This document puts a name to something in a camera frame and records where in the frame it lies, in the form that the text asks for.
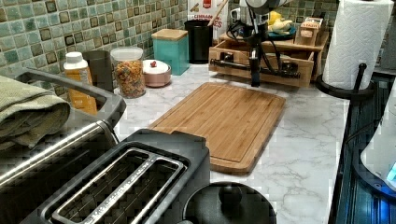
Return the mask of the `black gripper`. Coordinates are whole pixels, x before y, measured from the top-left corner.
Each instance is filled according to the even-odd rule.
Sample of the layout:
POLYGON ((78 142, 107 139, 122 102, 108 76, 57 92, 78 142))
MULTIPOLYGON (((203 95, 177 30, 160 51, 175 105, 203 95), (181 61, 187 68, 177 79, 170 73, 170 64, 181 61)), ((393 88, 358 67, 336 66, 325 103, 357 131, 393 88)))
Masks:
POLYGON ((260 86, 260 58, 262 56, 262 42, 266 40, 268 34, 268 24, 262 24, 258 27, 249 26, 246 32, 247 42, 249 44, 249 66, 251 74, 251 86, 260 86))

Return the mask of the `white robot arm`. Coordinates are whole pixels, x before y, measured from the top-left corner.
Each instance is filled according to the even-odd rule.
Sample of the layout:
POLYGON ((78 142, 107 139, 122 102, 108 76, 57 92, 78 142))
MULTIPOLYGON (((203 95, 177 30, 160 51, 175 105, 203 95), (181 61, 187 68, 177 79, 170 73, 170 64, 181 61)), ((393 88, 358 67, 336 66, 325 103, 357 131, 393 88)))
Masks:
POLYGON ((232 24, 227 34, 234 40, 242 40, 249 45, 249 70, 251 86, 259 87, 261 80, 261 60, 264 60, 269 73, 277 75, 269 63, 262 49, 262 42, 269 40, 268 22, 270 12, 284 6, 292 0, 240 0, 240 7, 236 11, 236 17, 232 18, 232 24))

